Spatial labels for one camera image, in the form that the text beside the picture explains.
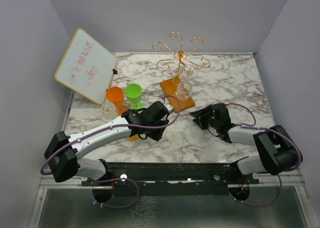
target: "glass panel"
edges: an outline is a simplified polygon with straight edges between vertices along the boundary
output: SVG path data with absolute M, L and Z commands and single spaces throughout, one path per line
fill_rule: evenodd
M 248 202 L 266 204 L 276 187 L 252 187 Z M 133 197 L 117 197 L 123 205 Z M 90 189 L 48 190 L 40 228 L 304 228 L 307 227 L 293 186 L 284 187 L 276 204 L 255 208 L 229 196 L 144 196 L 128 209 L 93 205 Z

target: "white enclosure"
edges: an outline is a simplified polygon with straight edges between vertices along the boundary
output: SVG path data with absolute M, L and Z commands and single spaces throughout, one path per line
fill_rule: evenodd
M 0 0 L 0 220 L 27 227 L 43 153 L 61 129 L 70 90 L 54 74 L 78 28 L 112 52 L 152 52 L 182 32 L 199 52 L 257 52 L 275 119 L 304 155 L 318 219 L 319 0 Z

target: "screw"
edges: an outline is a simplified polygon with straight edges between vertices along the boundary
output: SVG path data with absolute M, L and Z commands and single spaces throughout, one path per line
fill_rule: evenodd
M 121 181 L 124 182 L 125 179 L 127 179 L 128 177 L 126 174 L 122 174 L 122 175 L 120 175 L 120 178 L 122 179 Z
M 214 178 L 216 181 L 219 181 L 219 180 L 220 180 L 220 176 L 217 175 L 217 174 L 215 174 L 215 175 L 213 176 L 213 178 Z
M 259 174 L 258 173 L 252 173 L 252 178 L 255 180 L 259 179 Z

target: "whiteboard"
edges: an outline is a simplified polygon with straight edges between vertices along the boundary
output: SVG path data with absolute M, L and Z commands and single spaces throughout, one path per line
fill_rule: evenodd
M 117 58 L 83 29 L 78 29 L 54 78 L 101 105 L 105 101 Z

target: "white marble countertop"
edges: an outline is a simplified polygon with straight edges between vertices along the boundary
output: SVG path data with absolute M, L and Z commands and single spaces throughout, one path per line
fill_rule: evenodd
M 143 89 L 142 102 L 148 106 L 164 96 L 159 83 L 175 76 L 176 66 L 171 70 L 158 71 L 160 59 L 170 59 L 171 54 L 116 53 L 118 74 L 110 86 L 125 88 L 137 83 Z M 259 77 L 253 55 L 205 55 L 211 67 L 199 69 L 191 80 L 192 98 L 195 106 L 180 113 L 178 120 L 164 131 L 162 140 L 118 140 L 105 145 L 88 155 L 90 159 L 105 159 L 107 162 L 157 162 L 157 163 L 229 163 L 257 154 L 254 146 L 229 144 L 201 130 L 189 112 L 215 103 L 239 103 L 247 106 L 257 118 L 257 125 L 273 125 L 271 111 Z M 200 55 L 191 55 L 190 60 L 200 63 Z M 229 106 L 233 123 L 252 123 L 250 114 L 241 107 Z M 172 120 L 175 113 L 169 116 Z M 100 105 L 75 94 L 67 119 L 67 135 L 90 130 L 104 124 Z

